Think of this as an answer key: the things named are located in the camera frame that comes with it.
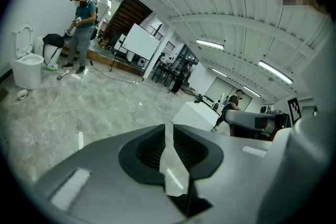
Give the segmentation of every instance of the black bag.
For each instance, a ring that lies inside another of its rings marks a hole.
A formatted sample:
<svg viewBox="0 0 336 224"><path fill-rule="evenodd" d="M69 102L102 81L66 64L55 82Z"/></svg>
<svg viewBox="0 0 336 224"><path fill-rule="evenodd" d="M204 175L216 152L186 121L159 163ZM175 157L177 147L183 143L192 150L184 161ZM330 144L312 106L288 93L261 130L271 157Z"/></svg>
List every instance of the black bag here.
<svg viewBox="0 0 336 224"><path fill-rule="evenodd" d="M46 35L43 39L44 45L43 45L43 58L44 58L44 49L45 49L45 45L52 45L56 47L56 50L54 52L54 54L52 55L52 57L50 58L50 61L48 63L46 63L46 61L44 60L44 63L46 65L48 65L52 58L54 57L55 53L57 52L58 49L62 49L64 46L64 39L59 35L59 34L48 34Z"/></svg>
<svg viewBox="0 0 336 224"><path fill-rule="evenodd" d="M95 4L96 4L96 21L95 21L95 29L93 30L93 33L92 33L92 35L91 35L91 38L90 38L90 40L94 40L95 38L96 38L96 35L97 35L97 32L98 32L98 25L99 25L99 19L98 19L98 4L97 4L97 2L95 2Z"/></svg>

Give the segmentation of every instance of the ceiling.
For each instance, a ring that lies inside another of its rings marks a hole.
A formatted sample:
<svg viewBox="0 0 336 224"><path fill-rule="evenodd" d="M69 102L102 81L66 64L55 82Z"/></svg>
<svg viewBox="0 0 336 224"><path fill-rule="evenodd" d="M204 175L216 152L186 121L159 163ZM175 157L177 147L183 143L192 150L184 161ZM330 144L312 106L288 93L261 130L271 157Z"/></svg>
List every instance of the ceiling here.
<svg viewBox="0 0 336 224"><path fill-rule="evenodd" d="M174 26L194 55L210 68L247 86L266 102L310 97L301 70L331 32L331 20L307 7L277 0L141 0L162 22ZM225 50L196 44L225 44ZM293 79L292 85L258 66L263 60Z"/></svg>

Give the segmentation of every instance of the green object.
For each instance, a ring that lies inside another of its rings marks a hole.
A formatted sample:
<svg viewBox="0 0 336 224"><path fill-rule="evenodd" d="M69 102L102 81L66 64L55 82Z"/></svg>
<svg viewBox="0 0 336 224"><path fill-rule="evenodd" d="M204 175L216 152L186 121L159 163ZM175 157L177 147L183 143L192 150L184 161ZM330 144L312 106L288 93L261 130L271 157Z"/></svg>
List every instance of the green object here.
<svg viewBox="0 0 336 224"><path fill-rule="evenodd" d="M52 67L46 67L45 69L48 70L48 71L56 71L56 69L52 68Z"/></svg>

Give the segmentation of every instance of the fluorescent light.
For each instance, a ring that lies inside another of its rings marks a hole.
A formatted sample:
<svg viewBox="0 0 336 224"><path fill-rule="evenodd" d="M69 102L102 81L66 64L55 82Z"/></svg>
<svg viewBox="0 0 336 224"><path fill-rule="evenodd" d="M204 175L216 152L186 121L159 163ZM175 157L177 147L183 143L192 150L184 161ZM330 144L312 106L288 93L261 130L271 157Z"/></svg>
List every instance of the fluorescent light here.
<svg viewBox="0 0 336 224"><path fill-rule="evenodd" d="M223 74L222 72L217 71L216 69L211 69L211 70L212 70L212 71L215 71L215 72L218 73L218 74L221 74L222 76L227 77L227 75Z"/></svg>
<svg viewBox="0 0 336 224"><path fill-rule="evenodd" d="M258 96L258 97L261 98L261 96L260 96L258 93L254 92L253 90L251 90L251 89L249 89L249 88L247 88L247 87L245 87L245 86L244 86L244 88L245 88L246 90L250 91L251 93L254 93L256 96Z"/></svg>
<svg viewBox="0 0 336 224"><path fill-rule="evenodd" d="M202 44L202 45L207 45L207 46L211 46L217 49L221 49L224 50L224 45L222 44L218 44L218 43L214 43L214 42L208 42L208 41L203 41L203 40L196 40L196 42L198 44Z"/></svg>
<svg viewBox="0 0 336 224"><path fill-rule="evenodd" d="M259 65L266 68L267 70L271 71L275 75L277 75L280 79L285 80L288 84L292 84L293 80L288 78L285 74L281 73L279 70L275 69L274 67L270 66L269 64L265 63L264 61L260 61Z"/></svg>

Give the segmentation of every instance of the wooden staircase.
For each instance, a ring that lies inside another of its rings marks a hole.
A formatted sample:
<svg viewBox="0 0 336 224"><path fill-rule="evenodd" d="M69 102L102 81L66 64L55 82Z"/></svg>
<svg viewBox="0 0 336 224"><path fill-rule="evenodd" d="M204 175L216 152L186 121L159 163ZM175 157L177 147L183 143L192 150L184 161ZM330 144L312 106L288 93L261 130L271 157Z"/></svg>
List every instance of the wooden staircase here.
<svg viewBox="0 0 336 224"><path fill-rule="evenodd" d="M134 24L140 25L151 13L139 0L124 0L107 25L103 38L111 40L115 34L126 36Z"/></svg>

